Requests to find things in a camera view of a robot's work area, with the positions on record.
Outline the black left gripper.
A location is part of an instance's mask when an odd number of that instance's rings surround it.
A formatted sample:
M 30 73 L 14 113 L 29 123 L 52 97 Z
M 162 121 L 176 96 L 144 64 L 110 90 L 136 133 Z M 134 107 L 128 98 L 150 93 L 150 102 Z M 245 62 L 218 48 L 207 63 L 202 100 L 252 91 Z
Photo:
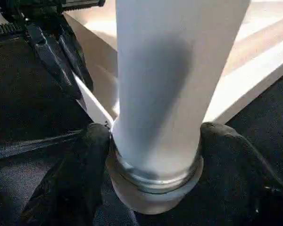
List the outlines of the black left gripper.
M 0 37 L 28 36 L 41 63 L 61 89 L 71 98 L 80 99 L 82 94 L 73 72 L 91 92 L 94 86 L 76 36 L 61 35 L 69 29 L 63 12 L 104 4 L 104 0 L 0 0 Z M 60 45 L 47 39 L 56 33 Z

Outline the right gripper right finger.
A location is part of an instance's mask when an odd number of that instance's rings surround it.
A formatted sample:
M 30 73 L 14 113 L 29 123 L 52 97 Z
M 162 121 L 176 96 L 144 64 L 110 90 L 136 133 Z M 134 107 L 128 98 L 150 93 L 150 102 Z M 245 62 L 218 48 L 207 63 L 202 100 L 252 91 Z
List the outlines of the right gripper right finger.
M 236 130 L 205 122 L 200 127 L 206 181 L 226 223 L 283 226 L 283 179 Z

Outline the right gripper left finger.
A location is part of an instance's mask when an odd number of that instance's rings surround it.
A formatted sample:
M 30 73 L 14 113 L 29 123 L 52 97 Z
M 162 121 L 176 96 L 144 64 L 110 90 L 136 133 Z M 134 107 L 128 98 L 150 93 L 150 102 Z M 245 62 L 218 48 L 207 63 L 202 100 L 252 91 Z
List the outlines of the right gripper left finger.
M 48 170 L 25 205 L 20 226 L 91 226 L 102 204 L 109 129 L 91 123 L 72 149 Z

